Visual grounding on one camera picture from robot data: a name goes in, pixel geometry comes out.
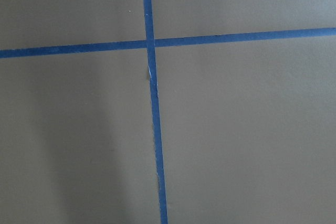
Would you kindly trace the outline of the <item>brown paper table cover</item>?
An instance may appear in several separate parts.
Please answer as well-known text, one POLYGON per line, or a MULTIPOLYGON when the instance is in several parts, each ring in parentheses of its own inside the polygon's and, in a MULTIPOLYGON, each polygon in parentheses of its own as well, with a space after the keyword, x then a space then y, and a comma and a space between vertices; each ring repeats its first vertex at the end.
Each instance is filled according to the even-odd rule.
POLYGON ((1 0, 1 223, 335 223, 335 0, 1 0))

